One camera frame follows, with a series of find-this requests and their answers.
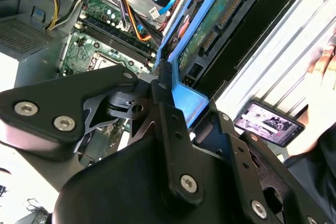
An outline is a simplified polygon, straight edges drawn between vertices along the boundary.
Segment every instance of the screw head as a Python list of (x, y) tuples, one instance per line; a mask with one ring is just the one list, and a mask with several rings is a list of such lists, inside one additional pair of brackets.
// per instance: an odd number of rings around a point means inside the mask
[(224, 118), (225, 121), (230, 121), (230, 118), (228, 117), (227, 114), (222, 114), (222, 117)]
[(251, 206), (252, 206), (253, 211), (256, 213), (257, 216), (259, 216), (259, 218), (263, 220), (266, 219), (267, 217), (266, 209), (259, 201), (253, 200), (251, 202)]
[(189, 193), (194, 194), (197, 191), (197, 183), (194, 178), (188, 174), (181, 177), (181, 185)]
[(132, 78), (133, 78), (132, 75), (131, 75), (130, 73), (126, 73), (126, 72), (124, 72), (124, 76), (125, 76), (126, 78), (128, 78), (128, 79), (132, 79)]
[(14, 106), (14, 111), (19, 115), (32, 116), (38, 112), (38, 107), (31, 102), (19, 102)]
[(167, 89), (167, 86), (162, 82), (159, 82), (159, 86), (163, 89)]
[(317, 224), (317, 222), (313, 219), (313, 217), (311, 216), (308, 216), (308, 221), (309, 221), (309, 224)]
[(75, 128), (76, 123), (72, 118), (66, 115), (61, 115), (54, 120), (54, 126), (59, 131), (72, 131)]
[(254, 141), (258, 141), (258, 137), (256, 135), (250, 134), (250, 137), (254, 140)]

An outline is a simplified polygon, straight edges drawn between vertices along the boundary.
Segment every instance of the orange wire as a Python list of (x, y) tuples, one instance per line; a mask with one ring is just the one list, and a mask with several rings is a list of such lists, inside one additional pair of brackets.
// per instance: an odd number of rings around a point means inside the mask
[(125, 3), (126, 3), (127, 10), (128, 10), (128, 14), (129, 14), (129, 17), (130, 17), (132, 26), (133, 26), (133, 28), (134, 28), (134, 30), (135, 30), (135, 33), (136, 33), (137, 38), (138, 38), (139, 40), (141, 40), (141, 41), (147, 41), (147, 40), (150, 40), (150, 39), (152, 38), (152, 36), (147, 35), (146, 37), (143, 38), (143, 37), (139, 34), (138, 29), (137, 29), (137, 27), (136, 27), (137, 25), (136, 25), (135, 19), (134, 19), (134, 17), (133, 17), (132, 12), (131, 12), (130, 5), (128, 4), (128, 1), (127, 1), (127, 0), (124, 0), (124, 1), (125, 1)]

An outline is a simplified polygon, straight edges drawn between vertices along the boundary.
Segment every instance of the motherboard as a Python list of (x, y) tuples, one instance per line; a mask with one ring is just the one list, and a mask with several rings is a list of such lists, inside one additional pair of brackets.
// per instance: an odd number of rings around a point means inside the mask
[(112, 3), (107, 0), (85, 0), (68, 38), (60, 75), (117, 64), (136, 74), (150, 73), (156, 51), (154, 42), (138, 40), (130, 24), (123, 26), (121, 14)]
[[(85, 0), (77, 22), (68, 37), (59, 67), (60, 78), (72, 74), (122, 65), (135, 74), (150, 73), (157, 45), (140, 41), (128, 23), (123, 26), (121, 13), (107, 0)], [(97, 128), (83, 141), (79, 154), (82, 165), (93, 164), (119, 148), (130, 131), (126, 119)]]

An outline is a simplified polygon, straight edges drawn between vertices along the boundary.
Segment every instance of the smartphone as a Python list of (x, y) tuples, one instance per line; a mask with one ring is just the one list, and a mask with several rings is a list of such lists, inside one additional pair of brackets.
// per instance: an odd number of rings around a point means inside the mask
[(235, 127), (254, 132), (280, 147), (286, 147), (305, 129), (303, 124), (257, 102), (247, 105), (234, 122)]

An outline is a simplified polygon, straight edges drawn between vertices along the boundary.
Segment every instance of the power supply vent grille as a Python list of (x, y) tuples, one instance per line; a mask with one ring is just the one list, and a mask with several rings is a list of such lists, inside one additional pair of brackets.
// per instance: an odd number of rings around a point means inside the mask
[(19, 54), (39, 47), (53, 38), (18, 19), (0, 22), (0, 45)]

